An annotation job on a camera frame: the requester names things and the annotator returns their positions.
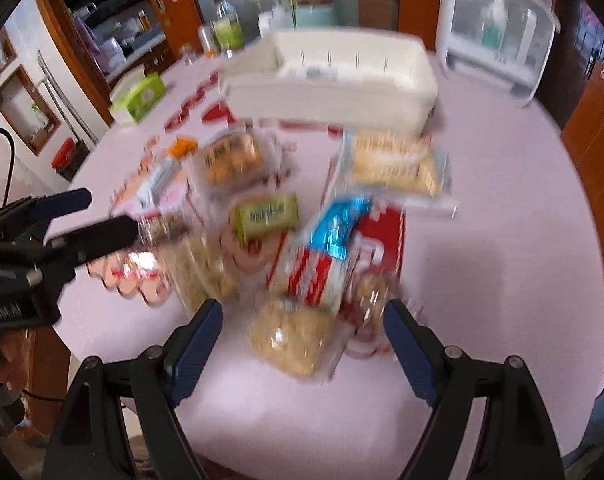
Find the green pastry packet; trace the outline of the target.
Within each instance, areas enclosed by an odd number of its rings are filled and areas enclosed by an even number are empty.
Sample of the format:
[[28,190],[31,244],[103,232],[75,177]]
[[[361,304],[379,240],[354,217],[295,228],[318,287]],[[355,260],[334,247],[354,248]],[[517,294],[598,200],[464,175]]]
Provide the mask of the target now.
[[273,233],[295,231],[300,226],[298,199],[294,193],[279,193],[245,200],[232,207],[229,221],[242,246]]

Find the orange white snack bar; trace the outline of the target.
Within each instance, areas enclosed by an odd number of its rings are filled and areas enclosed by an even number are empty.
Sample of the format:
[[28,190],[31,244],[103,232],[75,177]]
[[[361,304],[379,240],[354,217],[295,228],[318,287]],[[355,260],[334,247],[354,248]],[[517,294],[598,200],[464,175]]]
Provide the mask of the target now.
[[158,209],[165,196],[173,193],[173,188],[187,184],[184,160],[194,154],[198,146],[192,136],[178,136],[165,149],[136,191],[135,200],[142,210]]

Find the green tissue box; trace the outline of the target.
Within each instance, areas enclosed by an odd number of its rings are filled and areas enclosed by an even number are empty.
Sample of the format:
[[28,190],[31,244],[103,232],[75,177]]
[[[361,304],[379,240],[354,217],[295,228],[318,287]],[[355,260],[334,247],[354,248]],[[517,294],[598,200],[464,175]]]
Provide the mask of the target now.
[[144,66],[129,70],[110,93],[109,112],[118,125],[139,124],[166,92],[161,75],[145,73]]

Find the clear packet brown cookies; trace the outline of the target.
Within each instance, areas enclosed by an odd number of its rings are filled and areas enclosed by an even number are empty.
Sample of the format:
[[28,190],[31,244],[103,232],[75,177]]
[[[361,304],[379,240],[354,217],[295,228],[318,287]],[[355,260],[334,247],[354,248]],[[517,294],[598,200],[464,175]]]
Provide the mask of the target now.
[[234,127],[204,140],[185,165],[189,181],[199,192],[222,197],[276,174],[281,162],[281,149],[274,136]]

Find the small nut packet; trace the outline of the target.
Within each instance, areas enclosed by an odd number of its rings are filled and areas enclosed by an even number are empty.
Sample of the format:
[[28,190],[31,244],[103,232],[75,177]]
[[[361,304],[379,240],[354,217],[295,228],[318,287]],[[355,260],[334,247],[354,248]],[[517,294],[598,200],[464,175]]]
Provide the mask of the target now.
[[357,337],[361,341],[378,341],[383,335],[383,311],[389,300],[398,296],[398,280],[389,273],[357,274],[352,287],[352,304],[360,322]]

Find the clear bag puffed snack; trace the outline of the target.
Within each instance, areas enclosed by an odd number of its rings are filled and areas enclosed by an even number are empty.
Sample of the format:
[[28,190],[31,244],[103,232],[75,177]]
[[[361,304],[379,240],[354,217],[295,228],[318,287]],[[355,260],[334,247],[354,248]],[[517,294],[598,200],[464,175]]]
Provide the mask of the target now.
[[306,382],[331,380],[354,327],[330,311],[270,296],[248,328],[252,352],[281,373]]

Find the red white blue snack bag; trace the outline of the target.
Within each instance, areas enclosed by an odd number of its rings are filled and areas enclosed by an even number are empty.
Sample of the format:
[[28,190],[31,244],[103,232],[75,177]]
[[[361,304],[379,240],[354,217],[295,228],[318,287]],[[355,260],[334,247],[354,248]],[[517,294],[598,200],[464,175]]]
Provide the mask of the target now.
[[401,275],[406,217],[384,200],[342,195],[280,243],[267,289],[312,308],[338,313],[354,304],[355,280]]

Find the green liquid glass bottle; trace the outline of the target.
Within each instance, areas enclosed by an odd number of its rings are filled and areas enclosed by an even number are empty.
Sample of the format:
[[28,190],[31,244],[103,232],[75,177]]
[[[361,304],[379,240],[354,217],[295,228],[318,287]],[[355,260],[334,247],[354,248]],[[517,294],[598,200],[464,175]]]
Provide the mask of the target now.
[[227,55],[244,47],[244,33],[236,9],[227,0],[213,0],[213,31],[220,49]]

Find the beige cracker packet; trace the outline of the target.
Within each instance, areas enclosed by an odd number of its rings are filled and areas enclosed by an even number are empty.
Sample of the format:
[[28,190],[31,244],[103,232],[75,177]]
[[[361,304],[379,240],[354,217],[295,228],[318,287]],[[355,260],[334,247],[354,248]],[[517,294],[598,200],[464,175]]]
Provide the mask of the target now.
[[367,195],[405,210],[453,218],[451,161],[424,136],[363,130],[343,136],[326,197]]

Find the mint green canister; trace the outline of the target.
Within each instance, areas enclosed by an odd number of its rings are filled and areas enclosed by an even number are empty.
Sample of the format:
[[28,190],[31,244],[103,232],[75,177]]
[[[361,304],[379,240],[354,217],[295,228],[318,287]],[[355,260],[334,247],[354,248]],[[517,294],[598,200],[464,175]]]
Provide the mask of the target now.
[[338,18],[331,0],[300,0],[296,5],[296,27],[334,27]]

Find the white plastic storage bin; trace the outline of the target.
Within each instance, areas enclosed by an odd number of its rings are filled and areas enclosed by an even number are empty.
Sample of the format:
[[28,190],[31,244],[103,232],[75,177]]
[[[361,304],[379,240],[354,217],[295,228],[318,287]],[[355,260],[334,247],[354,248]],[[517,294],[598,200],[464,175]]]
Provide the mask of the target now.
[[321,27],[271,32],[247,47],[224,67],[220,91],[239,119],[418,136],[439,86],[420,38]]

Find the white desktop cosmetic cabinet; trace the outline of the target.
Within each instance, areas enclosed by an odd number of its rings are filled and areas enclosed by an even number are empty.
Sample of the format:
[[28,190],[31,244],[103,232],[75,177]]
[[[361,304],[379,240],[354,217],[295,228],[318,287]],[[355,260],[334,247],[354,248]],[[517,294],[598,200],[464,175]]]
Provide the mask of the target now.
[[560,30],[543,0],[441,0],[436,56],[442,70],[484,82],[526,106]]

